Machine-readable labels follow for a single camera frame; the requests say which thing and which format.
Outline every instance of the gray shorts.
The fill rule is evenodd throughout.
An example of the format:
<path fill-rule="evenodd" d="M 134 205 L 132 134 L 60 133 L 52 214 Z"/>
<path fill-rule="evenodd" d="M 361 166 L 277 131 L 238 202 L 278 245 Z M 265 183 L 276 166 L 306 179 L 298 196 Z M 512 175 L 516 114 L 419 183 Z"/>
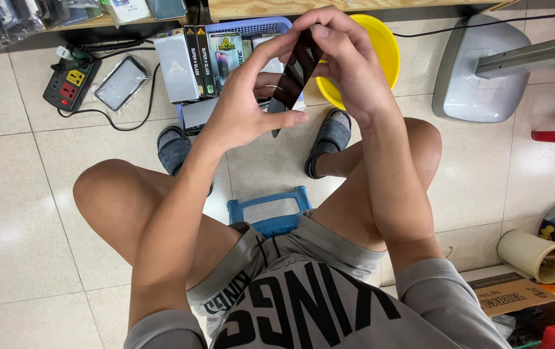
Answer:
<path fill-rule="evenodd" d="M 207 335 L 214 338 L 223 316 L 245 287 L 267 265 L 291 253 L 313 258 L 340 269 L 359 280 L 374 273 L 386 253 L 363 249 L 309 217 L 314 210 L 301 215 L 297 229 L 290 234 L 266 239 L 247 222 L 231 225 L 242 235 L 219 265 L 198 285 L 187 291 L 189 305 L 207 318 Z"/>

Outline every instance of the power strip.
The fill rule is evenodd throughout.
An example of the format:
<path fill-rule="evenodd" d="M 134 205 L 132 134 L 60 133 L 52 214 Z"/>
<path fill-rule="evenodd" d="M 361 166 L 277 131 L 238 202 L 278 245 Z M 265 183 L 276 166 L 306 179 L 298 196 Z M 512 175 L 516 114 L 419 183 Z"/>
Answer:
<path fill-rule="evenodd" d="M 90 53 L 72 45 L 68 45 L 67 49 L 71 52 L 73 60 L 61 58 L 58 64 L 59 67 L 64 67 L 63 69 L 78 67 L 95 60 L 95 57 Z M 99 67 L 101 67 L 101 61 L 71 71 L 54 70 L 54 74 L 43 93 L 43 98 L 61 111 L 77 111 L 95 79 Z"/>

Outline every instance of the slipper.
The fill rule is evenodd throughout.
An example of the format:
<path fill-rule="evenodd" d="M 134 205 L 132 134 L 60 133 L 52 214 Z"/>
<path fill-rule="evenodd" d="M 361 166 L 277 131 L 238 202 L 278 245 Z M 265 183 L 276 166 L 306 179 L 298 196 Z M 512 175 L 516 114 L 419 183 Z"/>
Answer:
<path fill-rule="evenodd" d="M 349 121 L 348 129 L 342 122 L 337 120 L 339 118 L 338 115 L 336 115 L 337 117 L 332 117 L 338 112 Z M 316 161 L 318 157 L 322 154 L 335 154 L 344 150 L 349 144 L 349 140 L 351 140 L 351 126 L 351 116 L 348 113 L 338 108 L 333 108 L 329 111 L 320 126 L 316 141 L 314 141 L 312 146 L 312 151 L 307 161 L 305 161 L 303 170 L 308 177 L 312 179 L 324 177 L 316 175 Z"/>
<path fill-rule="evenodd" d="M 157 137 L 157 156 L 170 176 L 176 177 L 191 150 L 191 141 L 178 126 L 168 126 Z M 213 192 L 213 183 L 209 195 Z"/>

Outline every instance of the hand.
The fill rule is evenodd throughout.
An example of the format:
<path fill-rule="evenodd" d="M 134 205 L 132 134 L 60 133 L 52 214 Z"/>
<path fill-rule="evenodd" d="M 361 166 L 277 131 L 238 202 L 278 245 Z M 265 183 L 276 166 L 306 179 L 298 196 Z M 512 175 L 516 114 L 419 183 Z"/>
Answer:
<path fill-rule="evenodd" d="M 362 26 L 335 6 L 326 6 L 305 12 L 291 30 L 300 32 L 312 25 L 314 41 L 328 61 L 320 63 L 314 75 L 337 83 L 346 111 L 359 126 L 366 128 L 375 117 L 397 110 L 368 32 Z"/>
<path fill-rule="evenodd" d="M 264 132 L 306 122 L 308 116 L 304 112 L 268 114 L 260 110 L 256 102 L 256 97 L 273 94 L 275 87 L 271 86 L 277 85 L 281 76 L 259 74 L 260 70 L 272 58 L 292 51 L 296 41 L 297 33 L 291 32 L 258 45 L 247 61 L 228 75 L 219 102 L 198 138 L 226 152 L 251 143 Z"/>

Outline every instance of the tape roll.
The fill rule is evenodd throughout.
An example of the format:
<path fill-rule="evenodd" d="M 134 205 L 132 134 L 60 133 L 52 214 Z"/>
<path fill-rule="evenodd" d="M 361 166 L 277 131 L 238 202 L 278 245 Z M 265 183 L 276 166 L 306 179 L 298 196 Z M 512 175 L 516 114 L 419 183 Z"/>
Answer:
<path fill-rule="evenodd" d="M 542 284 L 555 283 L 555 261 L 545 257 L 555 254 L 555 242 L 551 242 L 520 230 L 510 230 L 497 245 L 500 258 L 533 276 Z"/>

